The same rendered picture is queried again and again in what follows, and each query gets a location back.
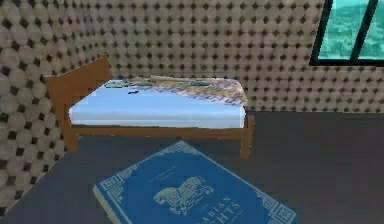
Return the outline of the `blue hardcover book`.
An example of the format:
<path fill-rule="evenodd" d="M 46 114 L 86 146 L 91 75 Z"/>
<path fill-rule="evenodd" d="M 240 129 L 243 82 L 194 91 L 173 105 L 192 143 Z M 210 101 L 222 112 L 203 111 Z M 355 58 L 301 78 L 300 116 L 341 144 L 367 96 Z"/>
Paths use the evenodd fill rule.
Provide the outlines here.
<path fill-rule="evenodd" d="M 184 141 L 93 186 L 113 224 L 297 224 L 298 214 Z"/>

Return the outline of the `green flat book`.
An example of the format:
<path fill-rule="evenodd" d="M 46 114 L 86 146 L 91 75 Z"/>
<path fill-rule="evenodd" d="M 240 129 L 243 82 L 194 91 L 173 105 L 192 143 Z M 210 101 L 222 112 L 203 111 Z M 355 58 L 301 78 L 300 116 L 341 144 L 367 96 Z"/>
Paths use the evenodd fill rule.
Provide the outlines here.
<path fill-rule="evenodd" d="M 104 84 L 105 88 L 125 88 L 128 87 L 129 83 L 123 81 L 111 81 Z"/>

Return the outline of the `black framed window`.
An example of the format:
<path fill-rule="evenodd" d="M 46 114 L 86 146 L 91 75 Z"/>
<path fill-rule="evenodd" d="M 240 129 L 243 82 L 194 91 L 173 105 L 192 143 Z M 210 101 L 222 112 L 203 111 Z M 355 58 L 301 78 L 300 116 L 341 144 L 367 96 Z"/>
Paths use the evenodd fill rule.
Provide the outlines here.
<path fill-rule="evenodd" d="M 310 65 L 384 67 L 384 0 L 324 0 Z"/>

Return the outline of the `wooden bed with blue mattress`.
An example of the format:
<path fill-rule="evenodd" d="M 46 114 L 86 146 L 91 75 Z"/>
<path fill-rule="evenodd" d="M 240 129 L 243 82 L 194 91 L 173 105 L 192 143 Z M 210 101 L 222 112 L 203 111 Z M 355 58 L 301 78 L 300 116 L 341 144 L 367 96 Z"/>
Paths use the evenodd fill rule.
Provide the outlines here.
<path fill-rule="evenodd" d="M 67 149 L 78 150 L 78 138 L 146 136 L 230 139 L 240 142 L 240 157 L 250 155 L 255 118 L 247 106 L 230 106 L 148 90 L 150 78 L 117 80 L 108 57 L 61 76 L 45 79 Z M 105 88 L 111 81 L 125 88 Z M 138 90 L 138 94 L 128 95 Z"/>

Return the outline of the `striped multicolour blanket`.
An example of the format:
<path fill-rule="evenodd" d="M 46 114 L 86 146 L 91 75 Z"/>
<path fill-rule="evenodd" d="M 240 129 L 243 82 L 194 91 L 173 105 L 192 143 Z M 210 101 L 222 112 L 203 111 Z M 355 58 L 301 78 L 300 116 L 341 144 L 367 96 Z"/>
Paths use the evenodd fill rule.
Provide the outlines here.
<path fill-rule="evenodd" d="M 245 91 L 235 79 L 151 76 L 148 81 L 151 86 L 147 89 L 152 91 L 230 106 L 242 107 L 248 104 Z"/>

